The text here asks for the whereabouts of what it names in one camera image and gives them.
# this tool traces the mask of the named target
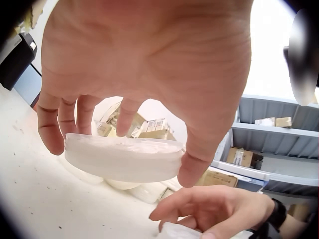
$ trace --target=plastic container lid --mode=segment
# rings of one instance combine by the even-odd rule
[[[157,239],[200,239],[202,233],[180,224],[166,222]]]
[[[162,139],[128,139],[66,134],[65,158],[93,175],[131,183],[151,183],[175,177],[183,144]]]

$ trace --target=white plastic container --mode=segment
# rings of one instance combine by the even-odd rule
[[[164,184],[155,182],[141,184],[138,187],[127,190],[127,192],[143,202],[154,204],[161,198],[166,190],[167,187]]]
[[[113,188],[120,189],[120,190],[128,190],[132,188],[136,188],[141,185],[141,183],[128,183],[128,182],[121,182],[111,179],[105,180],[109,185],[111,185]]]
[[[156,239],[200,239],[201,232],[180,224],[166,222]]]
[[[130,183],[175,177],[183,144],[161,139],[108,138],[66,134],[65,158],[73,166],[104,179]]]

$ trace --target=stack of boxes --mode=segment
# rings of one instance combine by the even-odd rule
[[[104,137],[116,137],[116,123],[120,114],[120,102],[112,105],[98,123],[98,134]],[[136,113],[127,138],[167,139],[175,140],[173,130],[165,118],[146,121]]]

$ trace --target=package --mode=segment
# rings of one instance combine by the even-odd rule
[[[181,224],[166,222],[157,239],[200,239],[201,232],[188,228]]]
[[[175,177],[183,144],[161,139],[109,138],[66,134],[65,158],[73,166],[104,179],[130,183]]]
[[[237,183],[238,178],[234,176],[207,170],[196,183],[196,186],[226,185],[236,187]]]
[[[174,140],[173,130],[165,118],[145,121],[141,126],[138,138]]]
[[[120,102],[112,105],[101,118],[100,125],[98,126],[98,133],[100,136],[107,137],[109,133],[112,133],[112,131],[116,132],[116,123],[120,114],[120,105]],[[126,137],[137,138],[143,122],[145,122],[145,119],[139,113],[136,113]]]
[[[257,119],[255,120],[255,125],[275,126],[275,117]]]
[[[276,118],[276,127],[291,128],[291,117]]]
[[[232,147],[229,149],[226,162],[249,168],[252,157],[253,152]]]

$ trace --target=paper label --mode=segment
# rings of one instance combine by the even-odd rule
[[[244,150],[243,149],[238,149],[235,153],[234,157],[234,164],[241,166],[242,158],[244,156]]]

